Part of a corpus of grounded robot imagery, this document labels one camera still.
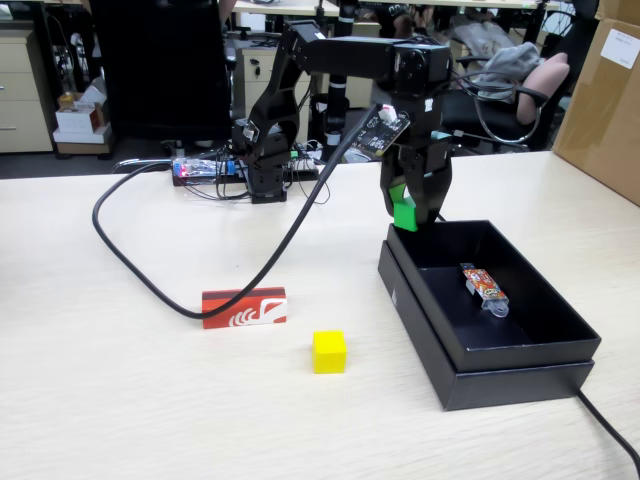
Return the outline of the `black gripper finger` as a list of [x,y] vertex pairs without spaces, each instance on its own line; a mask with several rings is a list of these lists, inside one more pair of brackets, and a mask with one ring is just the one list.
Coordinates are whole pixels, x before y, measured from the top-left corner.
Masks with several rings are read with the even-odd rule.
[[391,148],[383,157],[380,188],[386,211],[394,221],[416,220],[416,204],[408,192],[397,148]]
[[417,226],[435,222],[452,180],[449,158],[442,161],[419,160],[409,168],[408,190],[415,203]]

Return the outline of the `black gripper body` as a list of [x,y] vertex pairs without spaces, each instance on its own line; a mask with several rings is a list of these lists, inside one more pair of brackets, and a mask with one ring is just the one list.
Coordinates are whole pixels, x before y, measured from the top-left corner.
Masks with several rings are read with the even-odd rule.
[[419,160],[450,159],[450,138],[441,128],[440,99],[393,98],[378,105],[377,157],[381,163],[391,148],[399,150],[404,176]]

